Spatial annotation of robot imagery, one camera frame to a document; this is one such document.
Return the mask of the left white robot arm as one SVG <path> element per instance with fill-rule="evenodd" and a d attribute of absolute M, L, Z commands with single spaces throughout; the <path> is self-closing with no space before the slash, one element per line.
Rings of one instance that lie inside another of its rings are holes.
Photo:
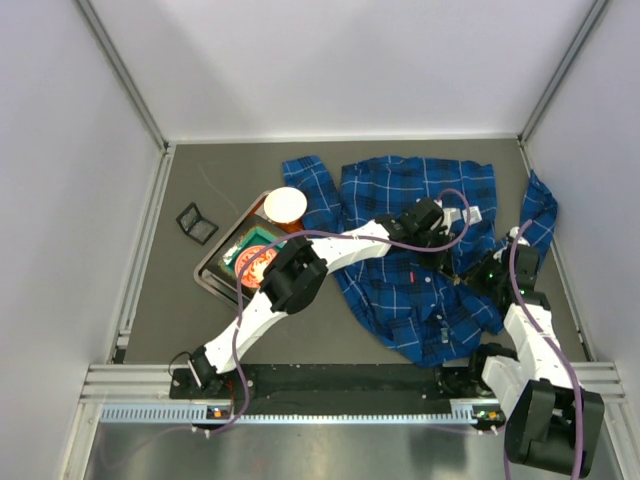
<path fill-rule="evenodd" d="M 263 269 L 263 280 L 246 307 L 215 339 L 196 349 L 188 368 L 200 390 L 219 389 L 221 375 L 275 323 L 308 307 L 327 275 L 352 264 L 382 258 L 392 247 L 440 253 L 455 244 L 453 210 L 422 198 L 397 216 L 383 215 L 342 234 L 301 231 L 272 243 L 280 250 Z"/>

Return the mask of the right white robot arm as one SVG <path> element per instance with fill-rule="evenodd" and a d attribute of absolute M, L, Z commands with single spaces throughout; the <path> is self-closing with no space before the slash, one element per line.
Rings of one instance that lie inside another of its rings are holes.
<path fill-rule="evenodd" d="M 472 271 L 469 283 L 488 294 L 514 346 L 480 346 L 470 369 L 505 417 L 505 450 L 515 464 L 586 478 L 592 468 L 605 406 L 568 370 L 546 295 L 535 289 L 536 248 L 509 243 Z"/>

